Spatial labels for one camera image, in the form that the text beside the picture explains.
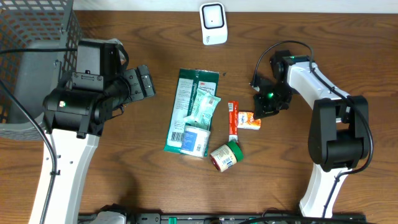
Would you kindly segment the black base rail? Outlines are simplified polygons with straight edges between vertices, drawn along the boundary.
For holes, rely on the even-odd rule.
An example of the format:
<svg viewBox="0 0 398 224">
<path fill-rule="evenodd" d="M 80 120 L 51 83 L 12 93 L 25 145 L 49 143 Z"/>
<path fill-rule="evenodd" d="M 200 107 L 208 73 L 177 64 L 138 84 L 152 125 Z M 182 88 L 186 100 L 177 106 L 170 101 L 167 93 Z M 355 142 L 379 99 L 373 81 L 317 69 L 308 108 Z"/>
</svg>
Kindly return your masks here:
<svg viewBox="0 0 398 224">
<path fill-rule="evenodd" d="M 265 213 L 263 215 L 161 215 L 158 213 L 137 213 L 127 218 L 128 223 L 135 224 L 184 224 L 184 223 L 366 223 L 364 215 L 335 215 L 332 218 L 301 217 L 286 213 Z"/>
</svg>

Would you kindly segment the grey plastic mesh basket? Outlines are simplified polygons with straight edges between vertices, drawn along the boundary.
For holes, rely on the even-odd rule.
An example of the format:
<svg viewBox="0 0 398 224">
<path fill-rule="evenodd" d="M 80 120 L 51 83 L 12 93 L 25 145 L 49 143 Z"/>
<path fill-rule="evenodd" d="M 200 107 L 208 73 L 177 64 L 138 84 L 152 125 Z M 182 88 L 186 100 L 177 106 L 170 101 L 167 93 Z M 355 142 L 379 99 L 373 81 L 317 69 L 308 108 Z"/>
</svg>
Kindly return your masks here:
<svg viewBox="0 0 398 224">
<path fill-rule="evenodd" d="M 81 38 L 72 0 L 1 1 L 1 81 L 38 124 L 44 97 L 76 68 Z"/>
</svg>

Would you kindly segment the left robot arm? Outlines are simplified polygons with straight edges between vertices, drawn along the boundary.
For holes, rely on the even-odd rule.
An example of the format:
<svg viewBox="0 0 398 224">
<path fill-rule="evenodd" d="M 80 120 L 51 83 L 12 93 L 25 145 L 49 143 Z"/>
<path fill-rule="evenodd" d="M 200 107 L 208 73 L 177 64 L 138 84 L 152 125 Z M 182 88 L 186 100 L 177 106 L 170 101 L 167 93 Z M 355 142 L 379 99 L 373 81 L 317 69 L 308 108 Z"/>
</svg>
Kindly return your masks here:
<svg viewBox="0 0 398 224">
<path fill-rule="evenodd" d="M 44 98 L 44 158 L 30 223 L 76 223 L 86 174 L 114 111 L 155 95 L 145 65 L 129 69 L 118 39 L 82 39 L 76 68 Z"/>
</svg>

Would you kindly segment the white teal wipes packet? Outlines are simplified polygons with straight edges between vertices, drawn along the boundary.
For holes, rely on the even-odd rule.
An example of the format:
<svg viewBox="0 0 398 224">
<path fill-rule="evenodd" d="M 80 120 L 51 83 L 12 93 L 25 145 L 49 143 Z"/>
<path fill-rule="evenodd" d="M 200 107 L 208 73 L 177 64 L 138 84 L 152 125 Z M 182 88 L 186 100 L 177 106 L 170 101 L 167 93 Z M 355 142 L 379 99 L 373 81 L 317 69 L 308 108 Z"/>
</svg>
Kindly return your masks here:
<svg viewBox="0 0 398 224">
<path fill-rule="evenodd" d="M 209 131 L 213 113 L 220 101 L 221 98 L 199 88 L 193 102 L 192 112 L 183 121 L 190 126 Z"/>
</svg>

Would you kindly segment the white barcode scanner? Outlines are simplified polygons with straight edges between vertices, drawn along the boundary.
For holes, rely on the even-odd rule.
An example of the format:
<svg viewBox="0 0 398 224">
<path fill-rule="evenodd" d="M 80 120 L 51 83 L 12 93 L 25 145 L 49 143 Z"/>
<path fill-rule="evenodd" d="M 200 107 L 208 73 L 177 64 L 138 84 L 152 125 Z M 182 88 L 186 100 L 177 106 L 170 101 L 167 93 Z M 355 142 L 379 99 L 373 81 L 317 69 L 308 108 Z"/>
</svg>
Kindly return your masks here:
<svg viewBox="0 0 398 224">
<path fill-rule="evenodd" d="M 204 45 L 223 44 L 228 39 L 226 11 L 221 2 L 200 6 L 201 31 Z"/>
</svg>

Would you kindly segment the red coffee stick sachet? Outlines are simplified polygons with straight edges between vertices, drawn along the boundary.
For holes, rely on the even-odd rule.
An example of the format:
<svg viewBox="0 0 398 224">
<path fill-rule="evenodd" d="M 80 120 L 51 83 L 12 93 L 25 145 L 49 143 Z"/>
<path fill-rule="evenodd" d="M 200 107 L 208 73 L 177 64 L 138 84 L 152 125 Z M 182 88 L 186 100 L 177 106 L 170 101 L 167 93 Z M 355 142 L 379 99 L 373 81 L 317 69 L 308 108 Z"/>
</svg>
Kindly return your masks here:
<svg viewBox="0 0 398 224">
<path fill-rule="evenodd" d="M 229 141 L 238 142 L 238 106 L 237 101 L 228 102 L 229 111 Z"/>
</svg>

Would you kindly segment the green white glove package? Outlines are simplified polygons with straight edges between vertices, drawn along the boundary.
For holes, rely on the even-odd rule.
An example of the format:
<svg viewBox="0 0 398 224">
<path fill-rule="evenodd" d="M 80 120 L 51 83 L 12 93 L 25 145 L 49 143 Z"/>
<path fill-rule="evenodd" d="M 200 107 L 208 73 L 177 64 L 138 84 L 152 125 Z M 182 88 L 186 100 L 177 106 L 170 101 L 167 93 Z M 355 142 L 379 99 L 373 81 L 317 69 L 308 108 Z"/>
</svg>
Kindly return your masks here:
<svg viewBox="0 0 398 224">
<path fill-rule="evenodd" d="M 165 152 L 180 154 L 185 130 L 183 118 L 192 112 L 197 88 L 215 96 L 219 76 L 218 72 L 208 70 L 180 69 L 169 130 L 165 140 Z"/>
</svg>

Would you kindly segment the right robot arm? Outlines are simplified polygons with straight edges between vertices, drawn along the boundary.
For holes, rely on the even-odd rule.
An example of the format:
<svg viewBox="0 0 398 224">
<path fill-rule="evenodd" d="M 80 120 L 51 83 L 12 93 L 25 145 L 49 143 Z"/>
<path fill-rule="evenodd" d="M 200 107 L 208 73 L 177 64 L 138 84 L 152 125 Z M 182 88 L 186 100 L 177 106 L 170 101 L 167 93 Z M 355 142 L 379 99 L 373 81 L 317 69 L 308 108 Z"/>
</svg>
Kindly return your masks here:
<svg viewBox="0 0 398 224">
<path fill-rule="evenodd" d="M 289 108 L 293 94 L 311 107 L 308 152 L 313 169 L 305 195 L 299 202 L 305 217 L 330 218 L 347 176 L 369 165 L 374 150 L 369 127 L 368 102 L 339 89 L 320 71 L 312 55 L 294 56 L 276 51 L 270 58 L 275 82 L 252 77 L 254 117 L 262 119 Z"/>
</svg>

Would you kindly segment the blue white yogurt cup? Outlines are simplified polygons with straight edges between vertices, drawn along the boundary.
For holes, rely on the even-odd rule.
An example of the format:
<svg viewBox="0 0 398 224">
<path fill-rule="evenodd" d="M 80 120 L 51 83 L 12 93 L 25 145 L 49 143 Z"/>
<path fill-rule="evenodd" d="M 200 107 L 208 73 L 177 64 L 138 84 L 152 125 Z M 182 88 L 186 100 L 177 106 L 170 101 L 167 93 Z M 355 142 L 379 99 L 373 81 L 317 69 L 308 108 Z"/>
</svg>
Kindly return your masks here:
<svg viewBox="0 0 398 224">
<path fill-rule="evenodd" d="M 180 152 L 195 157 L 204 157 L 208 147 L 210 132 L 194 126 L 186 126 Z"/>
</svg>

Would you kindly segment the small orange box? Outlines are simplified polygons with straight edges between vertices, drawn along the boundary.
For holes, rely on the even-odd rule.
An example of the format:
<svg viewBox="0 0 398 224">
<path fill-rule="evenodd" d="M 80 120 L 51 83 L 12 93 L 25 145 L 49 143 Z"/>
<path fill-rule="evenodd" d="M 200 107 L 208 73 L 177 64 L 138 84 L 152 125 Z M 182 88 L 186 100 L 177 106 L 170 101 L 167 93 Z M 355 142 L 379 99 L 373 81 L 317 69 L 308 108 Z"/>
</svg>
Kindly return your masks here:
<svg viewBox="0 0 398 224">
<path fill-rule="evenodd" d="M 239 111 L 238 128 L 259 130 L 261 128 L 261 120 L 254 119 L 253 112 Z"/>
</svg>

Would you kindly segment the green lid jar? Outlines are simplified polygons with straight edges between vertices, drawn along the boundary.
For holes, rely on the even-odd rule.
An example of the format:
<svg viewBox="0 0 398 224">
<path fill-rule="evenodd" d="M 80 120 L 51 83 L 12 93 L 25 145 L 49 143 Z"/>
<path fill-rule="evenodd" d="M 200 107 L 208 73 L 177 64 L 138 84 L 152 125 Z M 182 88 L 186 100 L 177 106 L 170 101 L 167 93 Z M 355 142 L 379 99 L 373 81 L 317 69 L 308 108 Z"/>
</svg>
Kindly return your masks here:
<svg viewBox="0 0 398 224">
<path fill-rule="evenodd" d="M 230 141 L 214 150 L 210 154 L 210 159 L 219 172 L 224 172 L 237 162 L 242 161 L 244 155 L 239 144 Z"/>
</svg>

